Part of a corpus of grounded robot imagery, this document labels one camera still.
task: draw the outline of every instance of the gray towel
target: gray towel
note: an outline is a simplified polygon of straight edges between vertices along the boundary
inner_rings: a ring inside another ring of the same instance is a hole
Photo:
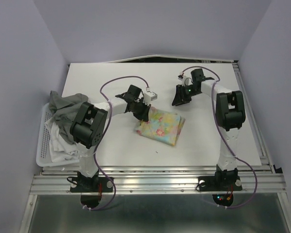
[[[63,98],[56,91],[50,92],[48,107],[53,114],[52,120],[58,125],[60,136],[69,144],[73,144],[70,134],[72,122],[82,103],[87,101],[88,97],[80,93]]]

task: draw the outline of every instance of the gray wall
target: gray wall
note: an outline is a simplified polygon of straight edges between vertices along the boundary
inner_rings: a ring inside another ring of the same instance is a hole
[[[0,232],[17,232],[33,174],[41,108],[67,66],[32,0],[0,0]]]
[[[239,59],[271,0],[34,0],[70,62]]]
[[[291,0],[274,0],[240,59],[244,85],[291,202]]]

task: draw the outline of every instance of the white cloth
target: white cloth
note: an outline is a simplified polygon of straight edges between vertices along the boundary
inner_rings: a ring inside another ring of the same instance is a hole
[[[58,125],[51,119],[45,122],[45,127],[50,134],[49,153],[52,162],[79,159],[77,146],[67,143],[63,137],[60,136]]]

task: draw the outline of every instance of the purple cable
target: purple cable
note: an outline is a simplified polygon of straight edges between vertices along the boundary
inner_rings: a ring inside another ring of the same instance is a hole
[[[107,81],[104,85],[102,85],[102,87],[100,88],[100,93],[107,100],[107,102],[108,102],[108,104],[110,106],[110,111],[109,111],[109,120],[108,120],[106,129],[104,130],[104,132],[103,132],[103,134],[101,136],[100,142],[102,141],[104,135],[106,134],[106,132],[107,132],[109,126],[110,126],[111,118],[112,118],[112,104],[109,102],[109,98],[102,92],[102,89],[107,84],[109,84],[109,83],[111,83],[113,81],[120,80],[120,79],[126,79],[126,78],[138,78],[138,79],[141,79],[141,80],[143,80],[146,83],[146,86],[149,87],[149,84],[147,83],[147,81],[144,78],[141,78],[139,76],[124,76],[124,77],[119,77],[119,78],[116,78],[116,79],[112,79],[110,81]],[[96,166],[98,167],[98,170],[112,183],[112,185],[114,187],[114,194],[113,194],[112,198],[110,199],[110,201],[108,201],[107,204],[105,204],[104,206],[102,206],[100,208],[97,208],[97,209],[90,209],[91,211],[102,210],[102,209],[106,208],[113,201],[113,199],[115,198],[115,195],[116,195],[116,187],[115,187],[114,181],[102,170],[102,168],[99,166],[99,164],[97,162],[97,159],[96,159],[96,151],[97,151],[98,146],[100,145],[100,142],[97,144],[97,146],[95,147],[95,150],[94,150],[94,162],[95,162]]]
[[[239,205],[229,206],[229,207],[225,207],[225,208],[227,208],[227,209],[235,209],[235,208],[238,208],[238,207],[242,207],[242,206],[246,205],[248,202],[250,202],[250,201],[252,200],[252,198],[254,197],[254,195],[256,194],[256,192],[257,192],[257,188],[258,188],[258,177],[257,177],[257,174],[256,174],[256,172],[254,171],[253,167],[252,167],[250,164],[248,164],[246,161],[244,161],[244,160],[242,160],[242,159],[240,159],[240,158],[238,158],[238,157],[236,156],[236,154],[234,153],[234,151],[232,150],[232,148],[228,145],[227,141],[224,139],[223,134],[222,134],[221,131],[220,131],[220,128],[219,128],[219,125],[218,125],[217,119],[216,119],[216,117],[215,117],[214,97],[213,97],[214,87],[215,87],[215,85],[216,85],[218,82],[220,82],[220,80],[221,80],[220,77],[219,77],[219,75],[217,75],[217,74],[216,74],[214,71],[212,71],[211,69],[208,69],[208,68],[206,68],[206,67],[200,67],[200,66],[192,66],[192,67],[188,67],[188,68],[184,69],[182,73],[184,73],[185,71],[187,71],[188,69],[191,69],[191,68],[202,68],[202,69],[208,70],[208,71],[210,71],[211,73],[213,73],[213,74],[217,77],[218,80],[216,80],[216,81],[213,83],[213,85],[212,85],[212,89],[211,89],[211,104],[212,104],[212,113],[213,113],[213,117],[214,117],[214,123],[215,123],[215,126],[217,127],[217,130],[218,130],[218,132],[219,132],[219,135],[221,136],[221,138],[222,138],[224,144],[226,145],[226,147],[228,148],[228,150],[231,152],[231,154],[235,157],[235,159],[237,159],[238,161],[241,161],[242,163],[246,164],[246,165],[251,169],[251,171],[253,172],[254,178],[255,178],[255,180],[256,180],[256,184],[255,184],[254,191],[253,191],[251,197],[250,197],[247,201],[245,201],[244,203],[239,204]]]

